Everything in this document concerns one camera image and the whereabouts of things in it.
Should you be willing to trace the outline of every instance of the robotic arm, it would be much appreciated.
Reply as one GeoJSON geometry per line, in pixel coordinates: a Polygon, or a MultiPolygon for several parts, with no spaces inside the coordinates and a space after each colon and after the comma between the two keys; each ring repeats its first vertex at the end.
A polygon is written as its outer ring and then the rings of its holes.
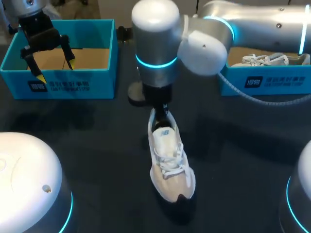
{"type": "Polygon", "coordinates": [[[218,74],[231,47],[311,53],[310,6],[207,3],[181,16],[171,0],[141,0],[132,11],[138,71],[146,100],[164,116],[178,75],[177,60],[193,73],[218,74]]]}
{"type": "Polygon", "coordinates": [[[69,37],[60,35],[50,18],[43,13],[48,0],[2,0],[5,12],[18,18],[29,45],[21,50],[21,57],[27,62],[31,72],[46,83],[33,57],[34,52],[52,50],[61,45],[68,66],[73,69],[74,55],[69,46],[69,37]]]}

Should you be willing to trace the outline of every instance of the white cable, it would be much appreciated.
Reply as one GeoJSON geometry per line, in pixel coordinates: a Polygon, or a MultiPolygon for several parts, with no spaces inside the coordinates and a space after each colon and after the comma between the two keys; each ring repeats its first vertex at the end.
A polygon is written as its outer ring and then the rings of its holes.
{"type": "Polygon", "coordinates": [[[311,94],[310,94],[310,95],[306,95],[304,97],[301,97],[299,99],[295,99],[295,100],[291,100],[291,101],[285,101],[285,102],[269,102],[269,101],[259,100],[257,98],[251,97],[251,96],[245,94],[244,92],[240,91],[231,82],[229,82],[229,80],[226,79],[224,77],[224,75],[222,75],[221,73],[219,73],[218,75],[219,75],[219,77],[221,78],[221,80],[225,84],[227,84],[232,90],[234,90],[240,96],[244,97],[247,100],[250,100],[252,102],[256,102],[256,103],[259,103],[259,104],[262,104],[262,105],[268,105],[268,106],[288,106],[288,105],[303,103],[303,102],[311,99],[311,94]]]}

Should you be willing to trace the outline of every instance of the white sneaker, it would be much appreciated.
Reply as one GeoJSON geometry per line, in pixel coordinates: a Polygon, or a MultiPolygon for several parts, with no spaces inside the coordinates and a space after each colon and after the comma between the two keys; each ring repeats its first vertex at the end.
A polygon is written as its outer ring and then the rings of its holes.
{"type": "Polygon", "coordinates": [[[259,67],[259,66],[304,66],[310,65],[310,55],[302,54],[297,57],[286,56],[283,53],[275,53],[270,56],[258,56],[250,54],[242,58],[242,63],[232,67],[259,67]]]}
{"type": "Polygon", "coordinates": [[[189,200],[195,191],[195,176],[189,167],[178,126],[170,112],[166,122],[156,122],[155,114],[153,109],[148,122],[151,181],[166,201],[189,200]]]}

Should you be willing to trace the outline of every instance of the black table surface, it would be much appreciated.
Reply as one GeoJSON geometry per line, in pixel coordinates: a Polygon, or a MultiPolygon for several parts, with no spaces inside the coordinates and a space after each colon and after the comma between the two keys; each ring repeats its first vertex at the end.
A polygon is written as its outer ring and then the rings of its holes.
{"type": "Polygon", "coordinates": [[[34,135],[53,148],[79,208],[79,233],[280,233],[279,200],[311,139],[310,102],[266,107],[221,97],[216,78],[181,67],[170,110],[195,171],[197,207],[180,226],[163,214],[153,192],[151,108],[127,100],[136,80],[129,43],[120,45],[114,100],[17,101],[0,83],[1,130],[34,135]]]}

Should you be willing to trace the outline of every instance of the cyan led ring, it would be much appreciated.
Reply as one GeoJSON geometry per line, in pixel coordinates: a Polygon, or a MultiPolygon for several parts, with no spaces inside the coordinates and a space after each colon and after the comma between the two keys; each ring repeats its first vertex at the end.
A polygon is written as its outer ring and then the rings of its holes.
{"type": "Polygon", "coordinates": [[[177,57],[174,58],[172,61],[168,62],[168,63],[165,63],[165,64],[162,64],[162,65],[151,65],[151,64],[147,64],[145,62],[143,62],[142,60],[140,60],[137,55],[136,55],[136,59],[139,63],[141,63],[143,66],[145,67],[149,67],[149,68],[153,68],[153,69],[159,69],[159,68],[165,68],[165,67],[168,67],[170,66],[171,64],[173,64],[176,60],[177,60],[177,57]]]}
{"type": "Polygon", "coordinates": [[[66,226],[68,225],[68,222],[69,222],[69,219],[70,219],[71,213],[72,213],[72,208],[73,208],[73,196],[72,196],[72,193],[71,193],[71,207],[70,207],[70,211],[69,211],[67,220],[66,220],[66,222],[65,222],[65,224],[64,224],[64,226],[63,226],[63,228],[60,230],[59,233],[62,233],[62,232],[65,230],[66,226]]]}
{"type": "Polygon", "coordinates": [[[289,186],[290,180],[291,180],[291,178],[288,179],[287,186],[286,186],[286,201],[287,201],[287,204],[288,204],[288,208],[290,209],[291,214],[292,214],[293,218],[295,219],[295,221],[297,222],[297,224],[299,225],[299,227],[300,227],[301,229],[303,229],[305,233],[309,233],[309,232],[306,230],[306,228],[304,228],[304,226],[302,226],[302,224],[298,221],[298,219],[296,218],[296,216],[295,216],[295,214],[293,213],[293,210],[292,210],[292,208],[291,208],[291,205],[290,205],[290,202],[289,202],[289,199],[288,199],[288,186],[289,186]]]}

